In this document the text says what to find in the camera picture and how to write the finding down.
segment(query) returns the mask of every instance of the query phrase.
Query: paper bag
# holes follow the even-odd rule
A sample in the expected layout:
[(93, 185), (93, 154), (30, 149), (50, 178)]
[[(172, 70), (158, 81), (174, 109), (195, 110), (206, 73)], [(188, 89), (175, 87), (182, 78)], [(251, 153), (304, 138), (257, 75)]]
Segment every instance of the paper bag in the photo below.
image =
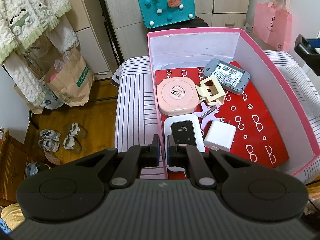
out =
[(279, 51), (289, 51), (292, 32), (290, 0), (256, 3), (253, 33)]
[(40, 106), (34, 106), (32, 103), (28, 101), (28, 99), (25, 97), (25, 95), (21, 92), (21, 90), (18, 88), (16, 84), (13, 86), (14, 90), (21, 96), (23, 101), (26, 103), (26, 105), (29, 107), (29, 109), (34, 113), (34, 114), (42, 114), (43, 107)]
[(31, 51), (38, 58), (46, 55), (50, 48), (52, 47), (52, 43), (48, 39), (47, 35), (42, 34), (30, 47)]
[(64, 63), (58, 74), (52, 66), (44, 81), (68, 106), (83, 106), (89, 100), (94, 74), (75, 48), (71, 50), (68, 60)]

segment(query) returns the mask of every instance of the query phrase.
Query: qr code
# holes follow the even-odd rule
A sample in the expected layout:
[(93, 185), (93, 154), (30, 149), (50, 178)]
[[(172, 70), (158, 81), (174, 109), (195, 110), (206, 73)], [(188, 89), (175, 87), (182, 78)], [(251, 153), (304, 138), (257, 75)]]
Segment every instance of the qr code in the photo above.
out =
[(229, 68), (227, 66), (223, 66), (222, 70), (229, 71)]
[(237, 73), (237, 71), (235, 69), (230, 69), (229, 73), (235, 75)]

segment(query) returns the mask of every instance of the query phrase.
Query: red fabric with white glasses pattern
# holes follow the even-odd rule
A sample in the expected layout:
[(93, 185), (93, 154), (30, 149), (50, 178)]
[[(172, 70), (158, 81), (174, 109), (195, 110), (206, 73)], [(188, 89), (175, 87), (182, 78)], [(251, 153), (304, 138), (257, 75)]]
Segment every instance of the red fabric with white glasses pattern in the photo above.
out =
[[(240, 67), (237, 62), (232, 65)], [(199, 85), (203, 68), (170, 69), (156, 71), (156, 85), (169, 77), (185, 76)], [(234, 142), (230, 153), (264, 166), (273, 168), (289, 159), (287, 150), (282, 141), (281, 135), (259, 93), (251, 83), (248, 83), (241, 95), (227, 92), (225, 103), (220, 106), (217, 118), (224, 117), (224, 122), (237, 127)], [(196, 112), (201, 112), (201, 105), (198, 105)], [(162, 115), (162, 123), (167, 118)], [(205, 138), (211, 122), (203, 131)]]

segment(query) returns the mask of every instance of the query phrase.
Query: pink shopping bag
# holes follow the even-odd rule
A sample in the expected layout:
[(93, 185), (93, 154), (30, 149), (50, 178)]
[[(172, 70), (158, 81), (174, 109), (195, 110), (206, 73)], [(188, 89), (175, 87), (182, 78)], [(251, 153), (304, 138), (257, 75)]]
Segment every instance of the pink shopping bag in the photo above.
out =
[(271, 0), (256, 3), (253, 33), (265, 43), (281, 51), (290, 50), (292, 15), (290, 0)]

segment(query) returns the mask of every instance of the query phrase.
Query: white charger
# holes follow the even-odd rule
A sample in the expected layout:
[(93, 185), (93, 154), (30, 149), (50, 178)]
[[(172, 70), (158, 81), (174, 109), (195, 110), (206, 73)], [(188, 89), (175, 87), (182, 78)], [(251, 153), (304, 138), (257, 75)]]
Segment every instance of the white charger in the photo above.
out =
[(236, 127), (234, 125), (213, 121), (207, 136), (204, 139), (204, 145), (210, 149), (212, 147), (217, 147), (221, 150), (229, 152), (235, 134)]

